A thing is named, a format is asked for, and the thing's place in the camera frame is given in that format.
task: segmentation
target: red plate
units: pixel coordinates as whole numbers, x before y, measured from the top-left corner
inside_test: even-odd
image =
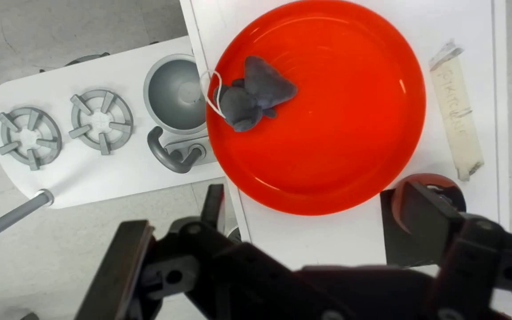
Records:
[[[381,192],[409,162],[425,87],[411,47],[385,18],[351,2],[294,2],[228,47],[217,66],[225,84],[244,77],[251,55],[299,93],[246,134],[209,112],[214,151],[241,191],[281,212],[333,214]]]

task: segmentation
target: gray floor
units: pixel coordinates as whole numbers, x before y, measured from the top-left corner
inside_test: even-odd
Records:
[[[116,54],[184,34],[177,0],[0,0],[0,84],[61,68],[81,55]],[[512,0],[509,57],[512,201]],[[194,185],[47,210],[20,223],[0,237],[0,320],[25,310],[36,310],[45,320],[73,319],[120,221],[145,217],[162,235],[171,219],[200,210],[203,191],[205,185]],[[0,215],[22,201],[0,171]],[[166,319],[196,319],[180,301],[168,306]]]

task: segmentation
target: metal rod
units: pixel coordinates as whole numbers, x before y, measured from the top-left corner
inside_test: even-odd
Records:
[[[36,196],[34,199],[27,201],[25,205],[0,217],[0,233],[50,203],[54,203],[54,194],[49,191],[43,191],[43,194]]]

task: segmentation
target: white stovetop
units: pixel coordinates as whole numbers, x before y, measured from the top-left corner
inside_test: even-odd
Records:
[[[146,137],[155,121],[146,109],[145,82],[159,61],[175,54],[193,54],[189,38],[2,84],[0,112],[18,107],[41,109],[59,125],[65,143],[59,159],[41,171],[31,171],[13,157],[0,155],[0,166],[9,180],[27,198],[49,189],[56,194],[54,208],[66,208],[223,176],[216,162],[196,166],[189,175],[175,175],[159,164],[148,148]],[[109,157],[70,137],[73,128],[70,98],[89,89],[114,91],[134,114],[132,139]],[[162,144],[177,139],[184,141],[166,130]]]
[[[260,15],[292,0],[182,0],[201,73],[212,71],[228,43]],[[427,121],[420,146],[404,173],[440,173],[456,180],[470,212],[505,223],[507,84],[505,6],[502,0],[356,0],[390,20],[409,39],[425,73]],[[461,183],[429,79],[429,61],[454,39],[473,105],[486,166]],[[235,214],[244,237],[297,269],[308,263],[386,263],[379,198],[326,217],[278,214],[237,191]]]

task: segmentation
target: stove burner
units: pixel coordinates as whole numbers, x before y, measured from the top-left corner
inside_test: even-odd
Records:
[[[9,114],[2,112],[0,121],[2,155],[11,155],[33,171],[40,171],[59,157],[63,150],[59,127],[43,111],[24,107]]]
[[[111,91],[89,91],[82,96],[75,95],[72,103],[73,130],[70,135],[73,139],[81,139],[102,155],[111,155],[130,141],[134,118],[129,105],[118,95]]]

